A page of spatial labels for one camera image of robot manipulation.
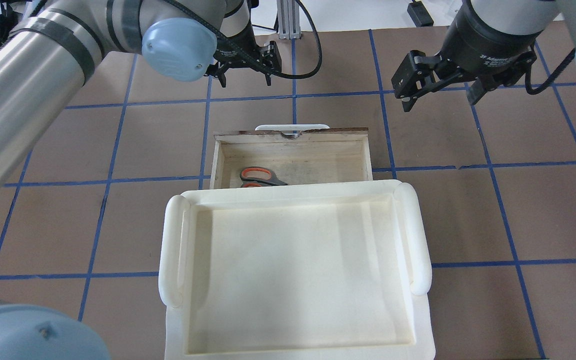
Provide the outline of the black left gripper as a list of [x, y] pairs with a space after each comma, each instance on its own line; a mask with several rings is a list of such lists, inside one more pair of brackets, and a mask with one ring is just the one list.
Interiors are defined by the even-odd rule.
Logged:
[[[234, 34], [228, 36], [229, 41], [243, 50], [252, 59], [262, 60], [261, 48], [256, 43], [254, 30], [250, 20], [247, 23], [234, 25]], [[235, 48], [229, 45], [226, 39], [217, 37], [217, 48], [214, 53], [215, 64], [208, 66], [208, 75], [215, 76], [222, 87], [227, 86], [227, 69], [249, 68], [250, 62], [244, 58]], [[265, 83], [272, 86], [272, 73], [263, 73]]]

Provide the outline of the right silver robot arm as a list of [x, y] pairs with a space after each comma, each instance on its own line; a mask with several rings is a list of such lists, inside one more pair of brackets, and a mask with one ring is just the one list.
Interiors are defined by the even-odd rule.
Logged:
[[[573, 49], [538, 87], [531, 84], [538, 37], [557, 18], [565, 22]], [[499, 87], [524, 80], [537, 95], [576, 64], [576, 0], [464, 0], [434, 55], [412, 50], [391, 78], [395, 97], [409, 112], [416, 101], [449, 85], [469, 82], [467, 100], [477, 104]]]

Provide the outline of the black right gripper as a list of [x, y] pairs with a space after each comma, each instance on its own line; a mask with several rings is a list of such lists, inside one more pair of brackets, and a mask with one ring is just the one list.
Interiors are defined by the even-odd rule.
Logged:
[[535, 0], [464, 0], [435, 55], [411, 50], [391, 78], [395, 97], [409, 113], [419, 98], [457, 82], [473, 82], [475, 106], [501, 85], [515, 85], [537, 59], [531, 46], [538, 25]]

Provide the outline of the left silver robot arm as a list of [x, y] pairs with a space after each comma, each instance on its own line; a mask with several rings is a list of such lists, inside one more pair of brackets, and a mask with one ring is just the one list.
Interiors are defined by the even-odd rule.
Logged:
[[0, 187], [112, 51], [192, 82], [255, 43], [256, 0], [48, 0], [0, 48]]

